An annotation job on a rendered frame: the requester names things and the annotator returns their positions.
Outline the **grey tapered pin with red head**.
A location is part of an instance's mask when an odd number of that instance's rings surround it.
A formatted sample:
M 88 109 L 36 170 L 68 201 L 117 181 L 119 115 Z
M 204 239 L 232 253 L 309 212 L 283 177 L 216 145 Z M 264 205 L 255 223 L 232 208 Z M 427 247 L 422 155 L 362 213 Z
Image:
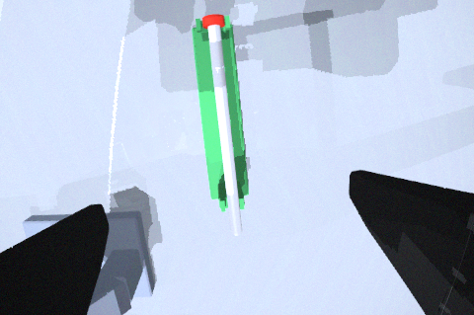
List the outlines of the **grey tapered pin with red head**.
M 202 27 L 206 28 L 209 33 L 210 65 L 212 65 L 214 98 L 216 98 L 230 232 L 233 236 L 240 236 L 242 233 L 240 199 L 238 199 L 236 164 L 234 164 L 232 128 L 230 128 L 228 91 L 226 91 L 224 55 L 222 55 L 220 34 L 220 28 L 224 27 L 224 16 L 222 14 L 206 15 L 201 19 Z

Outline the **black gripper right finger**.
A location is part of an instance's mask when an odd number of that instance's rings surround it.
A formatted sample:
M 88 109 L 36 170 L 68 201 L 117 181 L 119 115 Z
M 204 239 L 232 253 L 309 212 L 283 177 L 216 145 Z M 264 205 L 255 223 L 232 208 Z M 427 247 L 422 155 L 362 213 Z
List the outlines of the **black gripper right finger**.
M 355 170 L 349 197 L 426 315 L 474 315 L 474 193 Z

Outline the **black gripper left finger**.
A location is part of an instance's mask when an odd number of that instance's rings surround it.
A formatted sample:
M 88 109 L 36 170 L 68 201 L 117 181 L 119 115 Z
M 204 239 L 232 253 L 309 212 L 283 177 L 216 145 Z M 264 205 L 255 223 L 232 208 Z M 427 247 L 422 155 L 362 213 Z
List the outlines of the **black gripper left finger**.
M 90 204 L 0 252 L 0 315 L 87 315 L 108 232 Z

